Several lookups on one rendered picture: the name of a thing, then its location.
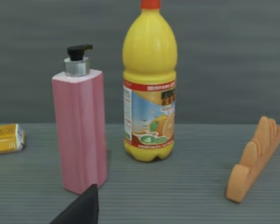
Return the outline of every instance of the green leaf on label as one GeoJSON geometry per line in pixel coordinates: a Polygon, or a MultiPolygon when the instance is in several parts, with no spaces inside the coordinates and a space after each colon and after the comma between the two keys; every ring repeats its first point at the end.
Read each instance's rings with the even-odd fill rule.
{"type": "Polygon", "coordinates": [[[151,123],[149,129],[151,132],[154,132],[158,127],[158,123],[156,121],[154,121],[153,123],[151,123]]]}
{"type": "Polygon", "coordinates": [[[144,135],[140,138],[140,141],[144,144],[153,144],[155,141],[155,137],[151,135],[144,135]]]}
{"type": "Polygon", "coordinates": [[[166,137],[160,137],[155,140],[155,143],[165,143],[167,141],[166,137]]]}

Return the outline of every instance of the table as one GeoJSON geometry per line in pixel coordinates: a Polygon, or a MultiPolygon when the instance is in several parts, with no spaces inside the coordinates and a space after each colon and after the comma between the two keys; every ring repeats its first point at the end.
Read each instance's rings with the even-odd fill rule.
{"type": "MultiPolygon", "coordinates": [[[[62,189],[54,124],[23,124],[27,148],[0,155],[0,224],[47,224],[77,196],[62,189]]],[[[255,125],[176,125],[173,153],[142,163],[107,126],[99,224],[280,224],[280,146],[241,204],[224,198],[255,125]]]]}

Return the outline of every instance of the bottle cap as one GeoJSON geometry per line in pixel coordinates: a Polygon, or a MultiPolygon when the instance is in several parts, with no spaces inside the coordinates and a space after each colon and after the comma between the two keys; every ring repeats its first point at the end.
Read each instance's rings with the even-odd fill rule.
{"type": "Polygon", "coordinates": [[[160,9],[161,0],[141,0],[142,9],[160,9]]]}
{"type": "Polygon", "coordinates": [[[70,56],[64,60],[65,73],[67,76],[79,77],[89,74],[89,59],[84,57],[86,50],[93,49],[90,44],[78,45],[67,48],[70,56]]]}

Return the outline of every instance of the small yellow package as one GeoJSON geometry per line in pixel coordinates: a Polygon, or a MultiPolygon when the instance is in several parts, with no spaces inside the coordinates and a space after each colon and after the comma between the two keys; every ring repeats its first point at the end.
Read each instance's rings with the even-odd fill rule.
{"type": "Polygon", "coordinates": [[[0,154],[21,151],[25,146],[25,133],[18,124],[0,126],[0,154]]]}

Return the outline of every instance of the pink soap dispenser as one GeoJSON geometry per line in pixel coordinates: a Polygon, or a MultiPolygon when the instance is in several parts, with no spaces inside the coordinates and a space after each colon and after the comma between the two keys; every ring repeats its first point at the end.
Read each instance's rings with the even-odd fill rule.
{"type": "Polygon", "coordinates": [[[52,78],[63,187],[76,194],[107,179],[103,73],[90,69],[88,49],[68,48],[65,72],[52,78]]]}

